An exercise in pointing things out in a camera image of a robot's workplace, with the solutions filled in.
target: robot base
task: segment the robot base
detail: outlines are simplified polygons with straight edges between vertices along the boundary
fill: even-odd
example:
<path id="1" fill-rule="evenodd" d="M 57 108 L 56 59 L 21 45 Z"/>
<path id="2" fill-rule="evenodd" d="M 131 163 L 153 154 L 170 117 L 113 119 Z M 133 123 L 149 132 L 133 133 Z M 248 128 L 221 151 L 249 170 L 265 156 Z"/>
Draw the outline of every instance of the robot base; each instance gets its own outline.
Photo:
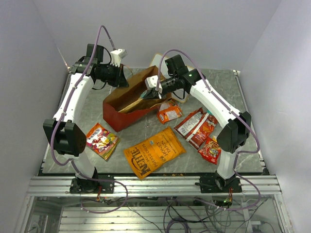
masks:
<path id="1" fill-rule="evenodd" d="M 98 176 L 97 170 L 95 169 L 93 179 L 104 179 L 111 180 L 111 182 L 97 182 L 90 181 L 80 178 L 74 178 L 71 181 L 70 193 L 72 194 L 87 194 L 87 193 L 98 193 L 99 188 L 102 187 L 101 193 L 113 193 L 114 190 L 114 178 L 110 175 Z"/>
<path id="2" fill-rule="evenodd" d="M 233 189 L 233 193 L 242 192 L 239 178 L 232 176 L 224 180 L 217 172 L 202 176 L 199 186 L 201 188 L 201 193 L 229 193 L 229 188 Z"/>

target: snack package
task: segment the snack package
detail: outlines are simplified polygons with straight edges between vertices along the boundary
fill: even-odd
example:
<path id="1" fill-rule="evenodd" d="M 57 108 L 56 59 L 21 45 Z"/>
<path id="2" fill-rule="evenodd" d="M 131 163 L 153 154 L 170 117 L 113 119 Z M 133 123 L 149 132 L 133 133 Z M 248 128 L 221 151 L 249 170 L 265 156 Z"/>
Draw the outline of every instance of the snack package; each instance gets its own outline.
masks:
<path id="1" fill-rule="evenodd" d="M 124 155 L 140 179 L 161 167 L 167 161 L 185 153 L 170 127 L 124 150 Z"/>
<path id="2" fill-rule="evenodd" d="M 170 120 L 180 118 L 182 116 L 182 112 L 178 105 L 173 100 L 170 100 L 167 103 L 161 104 L 159 112 L 156 116 L 159 121 L 164 124 Z"/>
<path id="3" fill-rule="evenodd" d="M 86 135 L 86 145 L 106 161 L 120 139 L 97 123 Z"/>
<path id="4" fill-rule="evenodd" d="M 190 113 L 174 129 L 197 150 L 213 132 L 217 119 L 200 108 Z"/>
<path id="5" fill-rule="evenodd" d="M 219 147 L 216 137 L 208 137 L 205 145 L 198 152 L 201 154 L 202 158 L 217 165 L 217 160 L 222 149 Z"/>

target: gray marble surface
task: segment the gray marble surface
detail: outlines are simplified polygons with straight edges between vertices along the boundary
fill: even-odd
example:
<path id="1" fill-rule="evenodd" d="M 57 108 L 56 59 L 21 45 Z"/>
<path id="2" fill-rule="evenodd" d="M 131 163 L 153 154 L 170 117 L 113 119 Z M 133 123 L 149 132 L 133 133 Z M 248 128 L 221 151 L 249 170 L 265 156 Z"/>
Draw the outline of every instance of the gray marble surface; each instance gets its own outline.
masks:
<path id="1" fill-rule="evenodd" d="M 237 84 L 237 80 L 231 70 L 210 70 L 203 69 L 202 73 L 208 78 L 211 85 L 234 107 L 240 111 L 245 111 L 245 106 L 242 101 L 242 96 Z M 128 70 L 125 71 L 126 77 L 130 76 Z M 99 88 L 102 84 L 96 83 L 95 87 Z M 91 90 L 86 98 L 82 109 L 81 117 L 78 126 L 86 134 L 97 122 L 107 128 L 109 131 L 116 133 L 104 120 L 102 102 L 107 95 L 113 90 L 112 87 L 107 86 L 103 90 Z M 133 173 L 130 168 L 123 150 L 131 147 L 159 131 L 170 126 L 173 128 L 181 122 L 190 112 L 202 107 L 202 104 L 192 96 L 185 103 L 180 103 L 183 116 L 179 119 L 170 121 L 162 125 L 156 118 L 156 113 L 149 113 L 139 121 L 124 129 L 116 135 L 121 138 L 116 150 L 106 162 L 91 149 L 86 148 L 86 153 L 91 163 L 97 168 L 98 172 L 104 173 Z M 216 126 L 212 135 L 218 135 L 221 131 L 219 124 Z M 165 163 L 162 167 L 155 171 L 155 173 L 190 173 L 190 172 L 214 172 L 217 166 L 204 160 L 201 155 L 194 149 L 186 140 L 179 134 L 175 133 L 180 140 L 187 153 L 181 154 L 177 158 Z M 247 140 L 244 150 L 255 150 L 256 145 L 252 136 Z M 61 162 L 65 159 L 61 155 L 57 155 L 57 159 Z M 52 160 L 50 151 L 48 151 L 43 164 L 43 173 L 74 173 L 73 168 L 67 166 L 60 167 Z M 242 154 L 239 157 L 237 170 L 239 172 L 262 172 L 258 154 Z"/>

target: white wall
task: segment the white wall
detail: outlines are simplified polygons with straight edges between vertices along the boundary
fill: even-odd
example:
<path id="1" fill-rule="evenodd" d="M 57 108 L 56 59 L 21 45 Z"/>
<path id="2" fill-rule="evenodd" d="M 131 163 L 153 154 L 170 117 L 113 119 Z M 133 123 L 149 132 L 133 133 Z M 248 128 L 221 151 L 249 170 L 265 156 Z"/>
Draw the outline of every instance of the white wall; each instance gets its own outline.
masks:
<path id="1" fill-rule="evenodd" d="M 0 1 L 0 233 L 12 233 L 40 168 L 67 68 L 31 0 Z"/>
<path id="2" fill-rule="evenodd" d="M 69 65 L 100 24 L 124 63 L 147 67 L 157 52 L 184 50 L 201 68 L 241 70 L 280 0 L 34 0 Z M 100 44 L 111 49 L 106 35 Z"/>
<path id="3" fill-rule="evenodd" d="M 296 232 L 310 232 L 310 0 L 282 1 L 242 69 L 241 84 Z"/>

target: chip bag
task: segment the chip bag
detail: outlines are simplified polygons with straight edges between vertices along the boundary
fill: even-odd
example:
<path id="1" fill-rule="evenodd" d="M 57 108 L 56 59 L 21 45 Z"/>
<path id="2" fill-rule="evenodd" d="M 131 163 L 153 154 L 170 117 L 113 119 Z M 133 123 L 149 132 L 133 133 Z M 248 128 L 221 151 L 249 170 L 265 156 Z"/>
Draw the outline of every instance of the chip bag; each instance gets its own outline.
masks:
<path id="1" fill-rule="evenodd" d="M 156 116 L 159 121 L 164 124 L 165 122 L 180 118 L 182 115 L 181 109 L 173 100 L 171 100 L 167 103 L 161 104 Z"/>
<path id="2" fill-rule="evenodd" d="M 216 137 L 208 137 L 205 145 L 198 152 L 205 160 L 212 164 L 217 164 L 217 160 L 222 152 L 222 149 L 219 147 Z"/>
<path id="3" fill-rule="evenodd" d="M 120 139 L 97 123 L 86 135 L 86 145 L 106 161 Z"/>
<path id="4" fill-rule="evenodd" d="M 190 113 L 174 129 L 197 150 L 214 131 L 217 119 L 200 108 Z"/>
<path id="5" fill-rule="evenodd" d="M 185 153 L 170 127 L 124 150 L 124 155 L 134 173 L 140 178 L 161 167 L 167 161 Z"/>

